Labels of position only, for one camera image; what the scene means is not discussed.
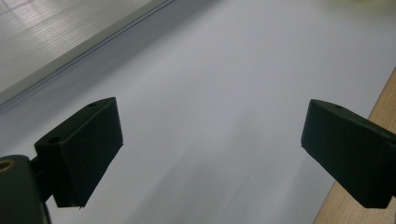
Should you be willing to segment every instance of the screw hole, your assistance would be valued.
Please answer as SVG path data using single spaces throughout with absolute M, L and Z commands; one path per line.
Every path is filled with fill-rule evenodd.
M 14 160 L 0 161 L 0 173 L 9 170 L 14 164 Z
M 49 140 L 49 143 L 55 144 L 55 143 L 58 143 L 59 141 L 61 141 L 61 139 L 62 139 L 61 137 L 53 137 Z

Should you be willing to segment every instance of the wooden surface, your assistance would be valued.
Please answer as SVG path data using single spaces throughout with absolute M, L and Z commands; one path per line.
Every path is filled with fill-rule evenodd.
M 396 69 L 381 93 L 369 120 L 396 133 Z M 315 223 L 393 224 L 396 200 L 387 209 L 366 209 L 357 203 L 337 182 L 322 205 Z

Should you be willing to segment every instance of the white sheet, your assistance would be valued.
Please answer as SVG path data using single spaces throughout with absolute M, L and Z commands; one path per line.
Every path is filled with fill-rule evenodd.
M 312 223 L 333 180 L 300 147 L 309 99 L 369 115 L 394 9 L 178 0 L 3 109 L 0 156 L 116 96 L 125 145 L 87 207 L 49 199 L 53 223 Z

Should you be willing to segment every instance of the black clamp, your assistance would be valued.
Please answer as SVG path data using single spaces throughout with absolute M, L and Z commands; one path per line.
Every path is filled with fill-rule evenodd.
M 116 98 L 108 98 L 44 135 L 33 160 L 0 158 L 0 223 L 50 223 L 50 195 L 59 207 L 85 206 L 122 141 Z
M 366 208 L 396 193 L 396 135 L 331 103 L 311 100 L 302 146 Z

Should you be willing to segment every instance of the gray surface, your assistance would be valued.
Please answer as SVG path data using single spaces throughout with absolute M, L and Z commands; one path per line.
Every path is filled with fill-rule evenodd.
M 166 2 L 0 1 L 0 104 Z
M 369 115 L 395 66 L 394 9 L 175 1 L 1 110 L 0 155 L 33 157 L 116 96 L 125 145 L 84 209 L 49 199 L 53 223 L 312 223 L 332 178 L 301 148 L 309 99 Z

